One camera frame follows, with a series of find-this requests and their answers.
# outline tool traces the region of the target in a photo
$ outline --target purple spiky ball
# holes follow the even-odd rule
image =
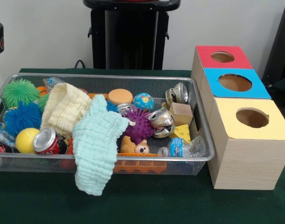
[[[126,111],[124,117],[135,122],[135,126],[129,125],[125,131],[125,135],[131,138],[131,141],[136,145],[142,142],[143,139],[153,135],[153,129],[147,119],[149,112],[145,112],[138,108],[133,108]]]

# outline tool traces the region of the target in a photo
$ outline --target mint green knitted cloth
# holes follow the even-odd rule
[[[117,161],[117,138],[128,119],[107,111],[103,95],[94,97],[90,109],[73,128],[73,153],[77,165],[76,186],[89,195],[100,196]]]

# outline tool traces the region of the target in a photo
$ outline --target cream knitted cloth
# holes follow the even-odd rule
[[[52,127],[65,138],[72,136],[74,125],[81,120],[91,105],[90,97],[68,84],[57,84],[46,103],[41,129]]]

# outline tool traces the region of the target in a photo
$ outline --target metal mesh basket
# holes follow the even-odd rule
[[[206,154],[199,158],[179,157],[137,157],[118,156],[114,168],[119,174],[155,174],[155,175],[197,175],[206,161],[215,155],[214,144],[204,115],[204,110],[196,83],[190,78],[173,77],[122,77],[96,75],[57,75],[57,74],[23,74],[10,77],[0,90],[0,121],[5,106],[1,96],[4,86],[18,79],[27,79],[35,86],[42,86],[43,79],[58,77],[76,87],[83,88],[89,93],[109,93],[113,89],[128,89],[133,95],[147,92],[154,98],[154,109],[160,109],[165,102],[165,92],[182,82],[188,89],[189,104],[194,118],[189,127],[191,139],[201,135],[206,143]],[[151,153],[156,154],[160,147],[166,146],[169,138],[150,138],[148,145]],[[121,139],[118,139],[118,150]],[[42,155],[42,154],[11,154],[0,153],[0,171],[8,172],[53,172],[72,173],[76,171],[73,155]]]

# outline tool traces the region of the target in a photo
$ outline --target green spiky ball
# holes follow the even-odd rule
[[[40,91],[28,80],[18,80],[6,85],[3,100],[8,108],[18,106],[19,101],[24,105],[40,98]]]
[[[49,98],[49,94],[45,94],[38,100],[38,105],[42,112],[44,112],[44,108],[46,106],[48,98]]]

